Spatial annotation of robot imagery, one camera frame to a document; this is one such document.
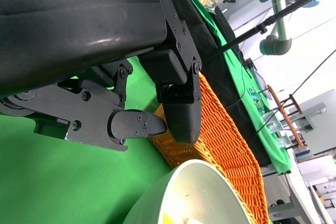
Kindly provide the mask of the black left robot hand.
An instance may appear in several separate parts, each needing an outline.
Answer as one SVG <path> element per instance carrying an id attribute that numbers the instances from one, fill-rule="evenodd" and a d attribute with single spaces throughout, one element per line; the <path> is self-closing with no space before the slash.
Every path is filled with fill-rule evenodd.
<path id="1" fill-rule="evenodd" d="M 202 61 L 172 0 L 1 0 L 1 113 L 124 152 L 201 129 Z"/>

